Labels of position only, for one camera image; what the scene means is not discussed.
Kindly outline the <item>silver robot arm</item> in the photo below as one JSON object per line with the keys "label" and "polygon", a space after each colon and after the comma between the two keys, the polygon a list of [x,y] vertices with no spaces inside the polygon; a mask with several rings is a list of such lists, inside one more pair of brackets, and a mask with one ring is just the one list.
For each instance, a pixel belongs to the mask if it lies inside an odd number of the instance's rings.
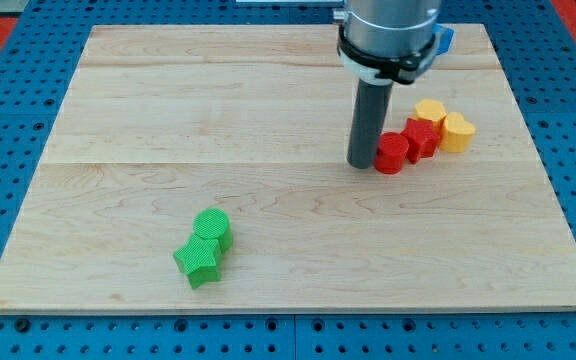
{"label": "silver robot arm", "polygon": [[345,0],[333,12],[342,66],[375,86],[408,85],[425,73],[443,36],[441,0]]}

